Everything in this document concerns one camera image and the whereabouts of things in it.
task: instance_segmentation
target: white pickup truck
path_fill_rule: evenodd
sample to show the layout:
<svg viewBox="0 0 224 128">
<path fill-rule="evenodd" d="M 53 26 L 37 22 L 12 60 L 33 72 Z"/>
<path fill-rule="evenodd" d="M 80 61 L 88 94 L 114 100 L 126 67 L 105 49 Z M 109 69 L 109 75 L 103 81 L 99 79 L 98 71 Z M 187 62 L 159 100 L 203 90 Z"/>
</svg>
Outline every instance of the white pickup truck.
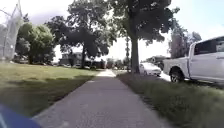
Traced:
<svg viewBox="0 0 224 128">
<path fill-rule="evenodd" d="M 191 44 L 188 57 L 164 60 L 164 73 L 172 82 L 224 83 L 224 36 Z"/>
</svg>

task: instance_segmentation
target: truck tire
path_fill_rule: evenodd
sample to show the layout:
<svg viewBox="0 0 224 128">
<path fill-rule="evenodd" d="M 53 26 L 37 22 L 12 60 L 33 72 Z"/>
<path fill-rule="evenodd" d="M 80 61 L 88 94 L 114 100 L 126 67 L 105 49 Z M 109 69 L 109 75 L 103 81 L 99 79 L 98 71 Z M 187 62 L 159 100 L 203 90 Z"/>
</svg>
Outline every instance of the truck tire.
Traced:
<svg viewBox="0 0 224 128">
<path fill-rule="evenodd" d="M 170 80 L 173 83 L 180 83 L 184 81 L 184 75 L 180 70 L 172 70 L 170 73 Z"/>
</svg>

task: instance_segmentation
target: chain-link fence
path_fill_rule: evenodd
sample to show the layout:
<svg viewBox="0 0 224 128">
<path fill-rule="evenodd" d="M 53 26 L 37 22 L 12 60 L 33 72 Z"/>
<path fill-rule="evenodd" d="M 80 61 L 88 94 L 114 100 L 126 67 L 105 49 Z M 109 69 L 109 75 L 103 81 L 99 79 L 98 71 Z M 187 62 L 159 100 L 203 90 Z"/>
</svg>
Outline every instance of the chain-link fence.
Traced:
<svg viewBox="0 0 224 128">
<path fill-rule="evenodd" d="M 12 12 L 0 9 L 0 59 L 12 60 L 15 54 L 16 39 L 22 24 L 22 12 L 19 2 Z"/>
</svg>

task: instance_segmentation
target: grass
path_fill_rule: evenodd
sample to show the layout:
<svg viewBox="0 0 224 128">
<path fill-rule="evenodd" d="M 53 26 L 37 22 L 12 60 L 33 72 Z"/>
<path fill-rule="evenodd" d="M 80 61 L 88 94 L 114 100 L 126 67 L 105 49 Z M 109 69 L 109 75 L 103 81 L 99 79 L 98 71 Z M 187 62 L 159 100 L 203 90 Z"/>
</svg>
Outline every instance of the grass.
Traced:
<svg viewBox="0 0 224 128">
<path fill-rule="evenodd" d="M 224 127 L 224 91 L 221 89 L 173 84 L 141 75 L 118 74 L 117 77 L 174 126 Z"/>
<path fill-rule="evenodd" d="M 20 114 L 34 116 L 97 73 L 62 67 L 0 64 L 0 103 Z"/>
</svg>

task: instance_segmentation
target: sidewalk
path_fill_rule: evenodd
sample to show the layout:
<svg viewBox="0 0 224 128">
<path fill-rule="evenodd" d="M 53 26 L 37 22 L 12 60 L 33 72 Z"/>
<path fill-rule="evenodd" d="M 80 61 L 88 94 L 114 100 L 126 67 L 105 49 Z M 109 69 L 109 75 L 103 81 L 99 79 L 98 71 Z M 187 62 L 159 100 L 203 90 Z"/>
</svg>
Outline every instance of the sidewalk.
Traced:
<svg viewBox="0 0 224 128">
<path fill-rule="evenodd" d="M 43 128 L 170 128 L 111 71 L 34 117 Z"/>
</svg>

